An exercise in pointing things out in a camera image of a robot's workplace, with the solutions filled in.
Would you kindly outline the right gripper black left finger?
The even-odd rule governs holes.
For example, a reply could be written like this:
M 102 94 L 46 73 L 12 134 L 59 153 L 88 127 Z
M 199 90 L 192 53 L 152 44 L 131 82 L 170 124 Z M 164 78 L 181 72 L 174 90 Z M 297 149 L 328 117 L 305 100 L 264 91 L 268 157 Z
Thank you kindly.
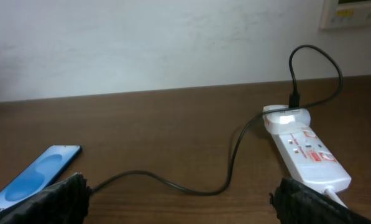
M 82 224 L 88 215 L 92 189 L 75 173 L 0 212 L 0 224 Z

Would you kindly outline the blue screen Galaxy smartphone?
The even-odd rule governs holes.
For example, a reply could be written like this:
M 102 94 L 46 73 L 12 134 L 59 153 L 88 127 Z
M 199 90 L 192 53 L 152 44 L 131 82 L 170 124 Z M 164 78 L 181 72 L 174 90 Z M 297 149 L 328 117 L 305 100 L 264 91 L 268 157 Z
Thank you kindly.
M 53 145 L 0 191 L 0 212 L 20 204 L 57 180 L 81 152 L 79 145 Z

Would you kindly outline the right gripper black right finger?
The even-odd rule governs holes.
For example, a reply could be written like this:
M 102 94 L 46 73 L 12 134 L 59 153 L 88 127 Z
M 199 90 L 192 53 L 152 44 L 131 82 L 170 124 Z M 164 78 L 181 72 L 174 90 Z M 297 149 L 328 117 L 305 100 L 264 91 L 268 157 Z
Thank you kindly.
M 281 224 L 371 224 L 371 220 L 292 178 L 283 178 L 270 204 Z

